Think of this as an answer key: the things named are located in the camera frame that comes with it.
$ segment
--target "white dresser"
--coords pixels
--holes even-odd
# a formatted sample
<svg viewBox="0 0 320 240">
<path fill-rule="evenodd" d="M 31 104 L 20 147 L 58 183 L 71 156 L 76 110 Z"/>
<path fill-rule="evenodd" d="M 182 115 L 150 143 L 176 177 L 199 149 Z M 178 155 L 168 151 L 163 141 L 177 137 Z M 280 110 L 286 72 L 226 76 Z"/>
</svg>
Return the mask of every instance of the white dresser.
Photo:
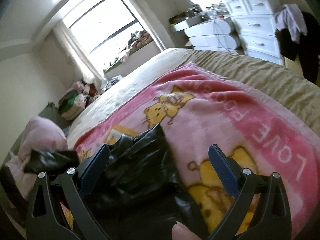
<svg viewBox="0 0 320 240">
<path fill-rule="evenodd" d="M 244 53 L 284 65 L 280 55 L 273 14 L 279 0 L 224 0 L 239 34 Z"/>
</svg>

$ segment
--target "beige bedspread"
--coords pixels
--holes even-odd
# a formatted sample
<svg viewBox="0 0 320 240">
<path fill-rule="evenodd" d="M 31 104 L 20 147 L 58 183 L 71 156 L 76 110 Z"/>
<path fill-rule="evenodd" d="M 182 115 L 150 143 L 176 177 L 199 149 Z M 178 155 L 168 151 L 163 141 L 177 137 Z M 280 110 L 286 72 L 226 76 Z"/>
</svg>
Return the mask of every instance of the beige bedspread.
<svg viewBox="0 0 320 240">
<path fill-rule="evenodd" d="M 291 70 L 260 59 L 219 51 L 168 49 L 111 87 L 74 121 L 68 136 L 73 147 L 85 132 L 151 82 L 187 62 L 254 87 L 275 99 L 320 136 L 320 88 Z"/>
</svg>

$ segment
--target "ceiling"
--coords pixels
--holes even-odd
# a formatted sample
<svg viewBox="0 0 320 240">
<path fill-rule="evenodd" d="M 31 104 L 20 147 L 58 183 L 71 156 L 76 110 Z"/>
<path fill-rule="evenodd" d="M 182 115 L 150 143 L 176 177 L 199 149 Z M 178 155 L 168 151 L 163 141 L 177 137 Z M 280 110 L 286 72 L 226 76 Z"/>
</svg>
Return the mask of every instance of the ceiling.
<svg viewBox="0 0 320 240">
<path fill-rule="evenodd" d="M 0 61 L 32 52 L 83 0 L 11 0 L 0 19 Z"/>
</svg>

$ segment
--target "white curtain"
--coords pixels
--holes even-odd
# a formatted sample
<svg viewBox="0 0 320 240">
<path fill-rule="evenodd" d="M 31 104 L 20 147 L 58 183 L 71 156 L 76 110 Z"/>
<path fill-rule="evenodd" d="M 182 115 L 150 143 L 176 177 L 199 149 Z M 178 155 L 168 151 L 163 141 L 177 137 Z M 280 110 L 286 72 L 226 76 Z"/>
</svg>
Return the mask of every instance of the white curtain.
<svg viewBox="0 0 320 240">
<path fill-rule="evenodd" d="M 54 27 L 53 33 L 66 50 L 68 56 L 72 58 L 74 64 L 80 69 L 84 82 L 94 84 L 99 90 L 101 84 L 106 83 L 102 69 L 97 69 L 90 62 L 88 54 L 62 20 Z"/>
<path fill-rule="evenodd" d="M 129 0 L 129 2 L 134 6 L 137 10 L 138 14 L 142 18 L 142 20 L 146 23 L 149 28 L 150 35 L 157 43 L 158 47 L 161 50 L 174 48 L 175 45 L 171 39 L 166 28 L 157 18 L 156 14 L 150 8 L 148 3 L 145 0 Z"/>
</svg>

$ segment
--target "cartoon cat print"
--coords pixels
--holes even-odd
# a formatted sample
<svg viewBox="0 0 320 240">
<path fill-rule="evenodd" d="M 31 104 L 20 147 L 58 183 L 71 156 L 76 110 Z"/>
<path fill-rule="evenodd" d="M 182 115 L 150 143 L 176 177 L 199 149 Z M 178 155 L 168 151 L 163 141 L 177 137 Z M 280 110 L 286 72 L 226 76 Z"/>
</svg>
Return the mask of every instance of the cartoon cat print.
<svg viewBox="0 0 320 240">
<path fill-rule="evenodd" d="M 190 93 L 185 93 L 181 88 L 174 85 L 170 94 L 161 95 L 154 100 L 158 100 L 158 103 L 146 108 L 144 110 L 145 121 L 148 122 L 148 127 L 151 129 L 156 124 L 161 123 L 165 117 L 170 117 L 168 124 L 173 123 L 174 117 L 178 114 L 179 109 L 185 106 L 185 104 L 195 98 Z"/>
<path fill-rule="evenodd" d="M 236 160 L 241 167 L 250 168 L 255 174 L 258 174 L 255 160 L 246 148 L 242 146 L 236 147 L 230 157 Z M 195 162 L 191 162 L 188 165 L 188 169 L 191 171 L 197 170 L 201 174 L 202 182 L 192 185 L 189 187 L 188 191 L 193 199 L 200 205 L 202 216 L 211 233 L 227 214 L 229 207 L 233 203 L 233 198 L 228 196 L 225 192 L 224 187 L 209 160 L 203 161 L 200 166 L 196 165 Z M 247 230 L 253 217 L 256 203 L 257 199 L 254 199 L 239 228 L 238 234 Z"/>
</svg>

